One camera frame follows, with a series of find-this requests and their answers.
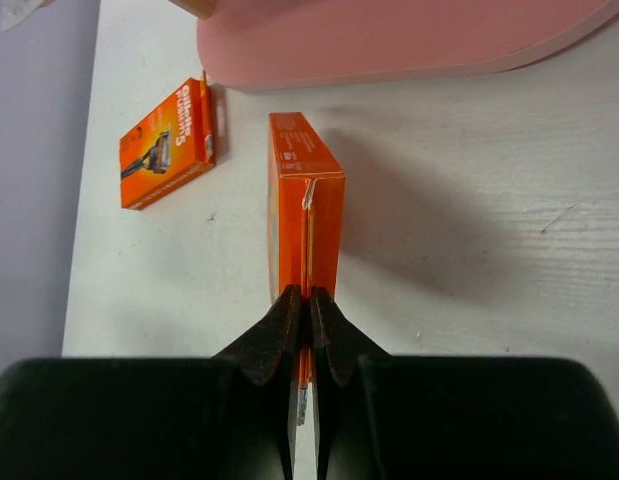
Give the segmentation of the pink three-tier shelf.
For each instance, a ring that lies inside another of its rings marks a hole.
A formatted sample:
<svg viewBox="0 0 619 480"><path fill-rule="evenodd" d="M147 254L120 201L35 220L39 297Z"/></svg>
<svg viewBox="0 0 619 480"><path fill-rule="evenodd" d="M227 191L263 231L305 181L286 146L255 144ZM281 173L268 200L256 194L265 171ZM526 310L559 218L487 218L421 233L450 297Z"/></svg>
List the pink three-tier shelf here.
<svg viewBox="0 0 619 480"><path fill-rule="evenodd" d="M572 47L619 1L217 1L197 49L242 91L486 75Z"/></svg>

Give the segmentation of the orange Gillette Fusion box left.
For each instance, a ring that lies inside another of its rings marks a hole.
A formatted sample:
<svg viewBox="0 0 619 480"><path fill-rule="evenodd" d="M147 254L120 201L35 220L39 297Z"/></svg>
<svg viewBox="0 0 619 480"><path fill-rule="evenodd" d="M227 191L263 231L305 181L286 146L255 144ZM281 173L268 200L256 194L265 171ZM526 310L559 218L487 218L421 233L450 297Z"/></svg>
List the orange Gillette Fusion box left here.
<svg viewBox="0 0 619 480"><path fill-rule="evenodd" d="M119 141L120 205L140 211L216 165L208 77L189 78Z"/></svg>

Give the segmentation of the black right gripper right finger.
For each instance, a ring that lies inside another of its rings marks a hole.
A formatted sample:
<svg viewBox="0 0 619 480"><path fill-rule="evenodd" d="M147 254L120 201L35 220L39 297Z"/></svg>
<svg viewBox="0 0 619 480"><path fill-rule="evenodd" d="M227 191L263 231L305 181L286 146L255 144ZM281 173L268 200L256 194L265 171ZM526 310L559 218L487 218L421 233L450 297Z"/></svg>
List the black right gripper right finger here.
<svg viewBox="0 0 619 480"><path fill-rule="evenodd" d="M321 479L619 479L619 419L581 363L392 355L313 290Z"/></svg>

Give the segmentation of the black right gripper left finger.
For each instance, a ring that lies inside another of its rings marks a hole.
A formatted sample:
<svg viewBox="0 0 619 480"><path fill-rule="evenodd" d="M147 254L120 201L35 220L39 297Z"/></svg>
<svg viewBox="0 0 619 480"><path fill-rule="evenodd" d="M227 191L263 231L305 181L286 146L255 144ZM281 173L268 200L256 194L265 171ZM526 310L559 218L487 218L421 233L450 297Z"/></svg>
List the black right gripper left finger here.
<svg viewBox="0 0 619 480"><path fill-rule="evenodd" d="M0 376L0 479L289 479L302 297L211 357L27 359Z"/></svg>

